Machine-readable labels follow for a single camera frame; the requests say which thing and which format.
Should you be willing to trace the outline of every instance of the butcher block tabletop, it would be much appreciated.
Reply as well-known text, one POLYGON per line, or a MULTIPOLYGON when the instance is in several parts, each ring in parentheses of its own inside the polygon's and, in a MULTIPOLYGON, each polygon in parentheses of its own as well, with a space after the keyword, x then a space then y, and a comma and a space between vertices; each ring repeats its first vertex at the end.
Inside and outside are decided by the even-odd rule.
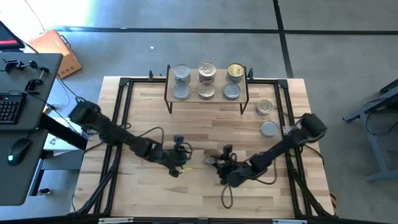
MULTIPOLYGON (((120 77, 104 77, 98 104, 102 113, 112 117, 120 77)), ((288 79, 294 116, 311 112, 304 80, 288 79)), ((121 123, 127 89, 121 100, 118 124, 121 123)), ((192 159, 187 162, 178 178, 156 163, 138 158, 127 145, 123 146, 111 216, 129 217, 208 217, 208 218, 293 218, 292 199, 285 156, 276 159, 276 170, 270 166, 259 178, 273 185, 248 180, 232 188, 234 204, 226 209, 221 203, 223 186, 214 167, 203 163, 205 149, 222 151, 226 144, 233 145, 239 161, 261 151, 266 151, 282 139, 282 134, 264 137, 260 126, 265 120, 278 124, 279 117, 273 85, 249 84, 249 103, 243 115, 237 104, 176 103, 169 114, 164 101, 164 83, 135 83, 127 122, 132 134, 139 135, 153 127, 165 131, 165 148, 173 146, 176 134, 184 136, 193 146, 192 159), (256 113, 259 100, 270 100, 274 109, 267 116, 256 113)), ((285 100, 281 91, 284 111, 285 100)), ((154 130, 147 137, 160 142, 161 132, 154 130)), ((90 138, 87 147, 98 144, 98 135, 90 138)), ((319 151, 318 144, 310 144, 319 151)), ((106 145, 84 155, 73 203, 79 209, 98 185, 106 145)), ((328 183, 321 158, 304 148, 302 153, 308 188, 323 208, 333 213, 328 183)), ((104 191, 101 211, 105 208, 108 187, 104 191)), ((303 198, 298 190, 300 208, 304 212, 303 198)), ((229 204, 227 190, 224 196, 229 204)))

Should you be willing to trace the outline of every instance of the computer mouse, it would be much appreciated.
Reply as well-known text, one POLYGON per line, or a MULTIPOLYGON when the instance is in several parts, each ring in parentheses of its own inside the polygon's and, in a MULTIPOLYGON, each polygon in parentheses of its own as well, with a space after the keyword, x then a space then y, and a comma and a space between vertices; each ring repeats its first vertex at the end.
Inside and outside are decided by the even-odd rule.
POLYGON ((19 165, 25 158, 32 141, 27 138, 18 139, 8 153, 7 161, 10 166, 19 165))

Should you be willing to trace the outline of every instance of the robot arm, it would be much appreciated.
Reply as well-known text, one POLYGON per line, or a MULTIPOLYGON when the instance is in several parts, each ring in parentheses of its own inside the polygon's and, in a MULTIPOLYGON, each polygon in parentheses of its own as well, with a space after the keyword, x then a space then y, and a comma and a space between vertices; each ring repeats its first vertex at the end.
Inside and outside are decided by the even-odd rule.
POLYGON ((217 161, 225 161, 222 165, 215 161, 211 162, 217 168, 222 184, 239 187, 246 180, 256 179, 267 172, 267 168, 276 157, 293 147, 300 147, 306 143, 318 141, 325 135, 326 131, 327 127, 315 114, 304 114, 293 130, 281 142, 278 142, 268 151, 253 155, 247 162, 232 161, 229 158, 229 154, 232 152, 232 146, 230 145, 224 147, 222 155, 216 156, 214 152, 210 151, 205 151, 205 154, 212 154, 210 157, 217 161))
POLYGON ((107 116, 101 113, 101 108, 90 101, 79 99, 78 104, 69 114, 72 122, 78 124, 87 131, 94 129, 99 137, 110 145, 119 143, 127 144, 136 156, 149 162, 157 162, 169 169, 169 174, 178 177, 176 167, 182 167, 190 157, 182 144, 182 136, 175 136, 173 149, 165 150, 163 145, 153 139, 134 136, 124 128, 114 124, 107 116))

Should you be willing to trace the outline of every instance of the gray floor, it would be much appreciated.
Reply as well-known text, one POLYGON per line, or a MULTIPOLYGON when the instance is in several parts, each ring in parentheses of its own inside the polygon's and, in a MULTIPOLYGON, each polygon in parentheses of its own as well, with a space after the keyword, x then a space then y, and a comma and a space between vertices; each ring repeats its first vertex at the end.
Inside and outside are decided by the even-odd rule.
MULTIPOLYGON (((75 9, 70 17, 46 11, 56 8, 55 1, 29 2, 46 27, 277 27, 272 0, 69 1, 65 10, 75 9)), ((398 2, 393 0, 279 2, 286 29, 398 29, 398 2)), ((279 37, 273 34, 62 34, 83 65, 65 83, 93 101, 98 99, 103 76, 147 75, 150 69, 159 74, 168 63, 195 67, 210 60, 225 67, 238 61, 252 67, 257 77, 286 77, 279 37)), ((294 77, 305 79, 312 111, 329 127, 320 145, 339 216, 397 223, 398 182, 366 182, 366 175, 378 171, 366 133, 358 122, 345 124, 341 118, 398 77, 398 36, 288 35, 287 45, 294 77)), ((59 83, 49 102, 67 102, 59 83)), ((71 99, 69 106, 60 108, 61 113, 67 115, 73 105, 71 99)), ((42 185, 55 189, 54 194, 29 197, 21 207, 2 207, 0 219, 66 214, 76 180, 76 173, 46 173, 42 185)))

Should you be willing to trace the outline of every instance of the silver can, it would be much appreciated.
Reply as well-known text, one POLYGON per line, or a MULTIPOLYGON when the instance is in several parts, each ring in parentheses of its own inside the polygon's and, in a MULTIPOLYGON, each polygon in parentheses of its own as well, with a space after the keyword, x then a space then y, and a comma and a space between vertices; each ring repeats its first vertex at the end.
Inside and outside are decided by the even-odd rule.
POLYGON ((268 115, 273 109, 272 103, 269 100, 260 100, 257 103, 257 113, 259 115, 268 115))
POLYGON ((274 137, 278 132, 278 125, 273 121, 265 121, 261 125, 260 131, 265 137, 274 137))
POLYGON ((231 83, 239 83, 244 77, 244 68, 241 64, 232 63, 226 70, 226 79, 231 83))
POLYGON ((203 82, 199 85, 199 97, 203 100, 210 100, 216 93, 216 87, 210 82, 203 82))
POLYGON ((237 100, 241 95, 241 88, 235 83, 229 83, 224 86, 224 98, 227 100, 237 100))
POLYGON ((216 65, 211 62, 203 62, 200 64, 198 72, 199 72, 199 81, 200 82, 214 82, 216 77, 216 65))
POLYGON ((173 88, 173 95, 178 100, 186 100, 191 95, 191 89, 187 84, 178 83, 173 88))
POLYGON ((189 83, 191 80, 191 70, 186 65, 177 65, 173 69, 174 80, 177 83, 189 83))

